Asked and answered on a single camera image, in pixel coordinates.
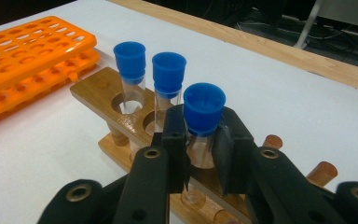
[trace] orange plastic rack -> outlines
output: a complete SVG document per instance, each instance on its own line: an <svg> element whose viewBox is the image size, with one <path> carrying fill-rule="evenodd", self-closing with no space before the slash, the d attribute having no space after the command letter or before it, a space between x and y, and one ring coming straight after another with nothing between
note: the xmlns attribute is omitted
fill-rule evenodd
<svg viewBox="0 0 358 224"><path fill-rule="evenodd" d="M0 114L40 92L77 80L99 60L94 35L57 17L0 32Z"/></svg>

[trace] wooden dowel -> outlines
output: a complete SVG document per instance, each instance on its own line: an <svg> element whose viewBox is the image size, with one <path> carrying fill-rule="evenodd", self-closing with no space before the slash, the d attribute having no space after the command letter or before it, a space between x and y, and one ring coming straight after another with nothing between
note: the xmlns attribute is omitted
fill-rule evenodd
<svg viewBox="0 0 358 224"><path fill-rule="evenodd" d="M324 187L328 184L334 177L338 175L337 168L327 161L321 161L319 164L313 168L313 170L307 175L307 179L319 186Z"/></svg>
<svg viewBox="0 0 358 224"><path fill-rule="evenodd" d="M283 147L283 141L279 136L270 134L266 137L266 140L264 140L263 147L280 149Z"/></svg>

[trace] blue cap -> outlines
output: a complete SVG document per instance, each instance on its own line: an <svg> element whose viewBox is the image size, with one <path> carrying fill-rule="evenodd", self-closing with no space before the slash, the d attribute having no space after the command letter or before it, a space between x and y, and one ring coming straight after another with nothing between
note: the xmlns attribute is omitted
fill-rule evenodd
<svg viewBox="0 0 358 224"><path fill-rule="evenodd" d="M201 137L212 134L222 118L225 93L213 84L197 83L186 89L184 100L189 132Z"/></svg>
<svg viewBox="0 0 358 224"><path fill-rule="evenodd" d="M136 85L143 80L146 68L145 46L137 42L123 42L113 48L121 78Z"/></svg>
<svg viewBox="0 0 358 224"><path fill-rule="evenodd" d="M172 99L182 89L185 57L173 52L162 52L153 57L152 63L156 91L161 97Z"/></svg>

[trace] white table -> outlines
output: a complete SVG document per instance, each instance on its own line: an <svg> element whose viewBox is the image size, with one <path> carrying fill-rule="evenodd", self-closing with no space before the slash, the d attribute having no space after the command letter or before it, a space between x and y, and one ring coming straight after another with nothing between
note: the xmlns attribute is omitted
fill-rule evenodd
<svg viewBox="0 0 358 224"><path fill-rule="evenodd" d="M147 88L151 58L175 51L187 58L184 89L196 82L218 85L260 145L274 133L282 151L305 175L330 161L339 182L358 181L358 90L206 35L103 0L79 0L0 30L55 15L96 35L103 60L95 69L116 69L114 45L146 46ZM124 175L97 146L108 129L64 86L0 121L0 223L35 223L55 193L79 178L106 185ZM180 221L172 216L172 223Z"/></svg>

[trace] test tube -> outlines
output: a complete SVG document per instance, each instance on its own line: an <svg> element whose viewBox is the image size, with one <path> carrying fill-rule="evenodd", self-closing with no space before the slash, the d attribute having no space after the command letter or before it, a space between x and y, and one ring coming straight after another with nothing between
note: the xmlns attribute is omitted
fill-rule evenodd
<svg viewBox="0 0 358 224"><path fill-rule="evenodd" d="M214 168L211 153L214 130L222 117L226 96L213 84L197 83L186 89L184 100L191 164L201 169Z"/></svg>
<svg viewBox="0 0 358 224"><path fill-rule="evenodd" d="M155 133L162 133L167 110L181 101L186 59L177 53L161 52L153 59L155 81Z"/></svg>
<svg viewBox="0 0 358 224"><path fill-rule="evenodd" d="M124 113L131 114L145 104L145 46L123 42L113 49L123 85Z"/></svg>

